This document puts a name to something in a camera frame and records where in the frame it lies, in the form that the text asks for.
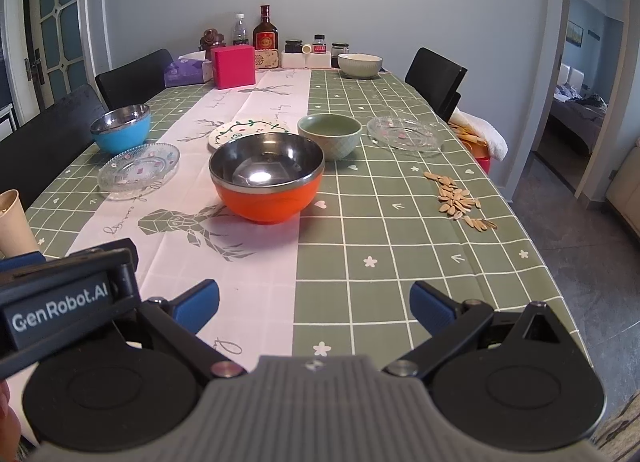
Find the liquor bottle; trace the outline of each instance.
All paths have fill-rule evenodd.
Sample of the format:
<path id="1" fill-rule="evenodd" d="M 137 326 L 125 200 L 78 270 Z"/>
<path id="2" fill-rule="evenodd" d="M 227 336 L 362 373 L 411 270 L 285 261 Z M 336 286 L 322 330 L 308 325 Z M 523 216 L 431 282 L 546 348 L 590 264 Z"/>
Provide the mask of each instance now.
<path id="1" fill-rule="evenodd" d="M 236 27 L 234 28 L 234 35 L 232 37 L 235 46 L 242 44 L 248 44 L 249 38 L 246 37 L 246 27 L 244 26 L 244 15 L 238 13 L 236 15 Z"/>
<path id="2" fill-rule="evenodd" d="M 260 23 L 254 29 L 255 49 L 278 49 L 278 30 L 269 21 L 269 6 L 260 6 Z"/>

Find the black chair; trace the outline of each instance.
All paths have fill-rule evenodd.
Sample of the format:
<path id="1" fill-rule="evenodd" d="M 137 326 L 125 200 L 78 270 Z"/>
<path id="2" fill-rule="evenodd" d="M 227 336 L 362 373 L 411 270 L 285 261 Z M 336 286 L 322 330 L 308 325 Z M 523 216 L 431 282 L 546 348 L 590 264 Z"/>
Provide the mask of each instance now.
<path id="1" fill-rule="evenodd" d="M 456 90 L 465 74 L 466 68 L 461 65 L 429 49 L 420 48 L 404 80 L 418 91 L 441 119 L 449 121 L 460 100 Z"/>
<path id="2" fill-rule="evenodd" d="M 27 209 L 94 140 L 89 126 L 106 112 L 82 85 L 0 141 L 0 193 L 20 192 Z"/>
<path id="3" fill-rule="evenodd" d="M 164 69 L 174 59 L 166 49 L 95 77 L 109 110 L 146 103 L 164 90 Z"/>

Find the paper cup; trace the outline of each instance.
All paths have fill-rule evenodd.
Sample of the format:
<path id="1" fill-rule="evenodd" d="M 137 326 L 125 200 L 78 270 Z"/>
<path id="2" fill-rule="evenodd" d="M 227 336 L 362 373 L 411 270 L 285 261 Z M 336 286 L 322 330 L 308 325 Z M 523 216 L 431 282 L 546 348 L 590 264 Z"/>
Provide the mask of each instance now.
<path id="1" fill-rule="evenodd" d="M 6 258 L 39 251 L 16 189 L 0 194 L 0 251 Z"/>

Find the blue gripper pad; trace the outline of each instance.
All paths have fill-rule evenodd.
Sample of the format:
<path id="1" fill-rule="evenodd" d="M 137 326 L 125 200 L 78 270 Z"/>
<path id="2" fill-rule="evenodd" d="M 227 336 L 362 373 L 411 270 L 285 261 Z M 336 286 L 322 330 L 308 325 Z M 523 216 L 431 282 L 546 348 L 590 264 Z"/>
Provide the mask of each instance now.
<path id="1" fill-rule="evenodd" d="M 171 302 L 171 316 L 192 334 L 207 324 L 220 305 L 220 290 L 215 280 L 202 280 Z"/>
<path id="2" fill-rule="evenodd" d="M 456 320 L 455 309 L 425 291 L 417 283 L 414 283 L 409 291 L 409 307 L 420 325 L 432 336 Z"/>
<path id="3" fill-rule="evenodd" d="M 0 260 L 0 273 L 24 267 L 25 265 L 43 264 L 47 259 L 39 251 Z"/>

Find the glass jar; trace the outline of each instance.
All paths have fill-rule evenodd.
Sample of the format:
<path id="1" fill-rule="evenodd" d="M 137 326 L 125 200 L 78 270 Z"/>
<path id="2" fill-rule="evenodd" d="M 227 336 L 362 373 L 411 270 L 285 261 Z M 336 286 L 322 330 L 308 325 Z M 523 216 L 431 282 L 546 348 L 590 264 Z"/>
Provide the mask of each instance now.
<path id="1" fill-rule="evenodd" d="M 285 40 L 284 52 L 302 52 L 302 40 Z"/>
<path id="2" fill-rule="evenodd" d="M 334 42 L 331 44 L 331 66 L 333 68 L 340 68 L 338 66 L 338 54 L 344 54 L 349 52 L 349 44 L 344 42 Z"/>
<path id="3" fill-rule="evenodd" d="M 314 52 L 317 54 L 323 54 L 326 52 L 324 35 L 314 35 Z"/>

